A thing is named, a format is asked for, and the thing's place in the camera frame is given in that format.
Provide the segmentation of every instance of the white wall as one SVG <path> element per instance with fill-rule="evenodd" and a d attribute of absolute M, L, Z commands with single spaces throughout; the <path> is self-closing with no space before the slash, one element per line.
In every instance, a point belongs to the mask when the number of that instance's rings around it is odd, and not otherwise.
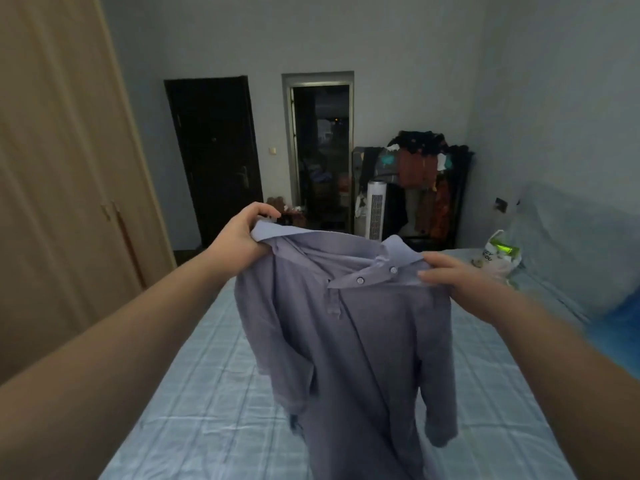
<path fill-rule="evenodd" d="M 283 73 L 354 71 L 356 145 L 466 139 L 486 0 L 102 2 L 174 249 L 199 235 L 163 79 L 249 77 L 265 198 L 291 198 Z"/>
<path fill-rule="evenodd" d="M 640 212 L 640 0 L 492 0 L 459 243 L 482 245 L 542 180 Z"/>

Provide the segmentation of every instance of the light blue bed sheet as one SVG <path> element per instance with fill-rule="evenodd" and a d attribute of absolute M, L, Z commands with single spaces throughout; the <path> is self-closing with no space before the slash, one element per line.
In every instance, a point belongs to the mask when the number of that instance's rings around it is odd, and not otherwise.
<path fill-rule="evenodd" d="M 457 250 L 467 258 L 476 251 Z M 524 273 L 524 292 L 572 314 Z M 310 479 L 302 441 L 258 374 L 229 282 L 167 372 L 102 480 Z M 452 308 L 460 434 L 444 449 L 422 441 L 452 480 L 575 477 L 504 343 Z M 416 414 L 423 424 L 425 407 Z"/>

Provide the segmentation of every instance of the shirt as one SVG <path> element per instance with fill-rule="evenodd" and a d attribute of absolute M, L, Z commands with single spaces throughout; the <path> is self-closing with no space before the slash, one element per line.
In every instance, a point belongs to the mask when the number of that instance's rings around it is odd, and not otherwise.
<path fill-rule="evenodd" d="M 316 480 L 437 478 L 426 435 L 457 434 L 451 301 L 422 256 L 383 242 L 260 221 L 273 252 L 238 275 L 236 301 L 259 370 L 292 415 Z"/>

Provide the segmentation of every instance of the dark wooden door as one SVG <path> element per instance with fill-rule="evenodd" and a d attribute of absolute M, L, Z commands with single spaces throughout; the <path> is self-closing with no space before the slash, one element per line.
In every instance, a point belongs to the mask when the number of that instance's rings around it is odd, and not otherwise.
<path fill-rule="evenodd" d="M 165 80 L 202 245 L 262 201 L 246 76 Z"/>

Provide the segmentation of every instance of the tower fan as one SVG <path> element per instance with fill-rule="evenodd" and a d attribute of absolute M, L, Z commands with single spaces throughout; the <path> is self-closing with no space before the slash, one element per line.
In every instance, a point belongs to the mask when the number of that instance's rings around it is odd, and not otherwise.
<path fill-rule="evenodd" d="M 369 182 L 367 186 L 367 223 L 365 236 L 372 241 L 382 240 L 385 219 L 386 182 Z"/>

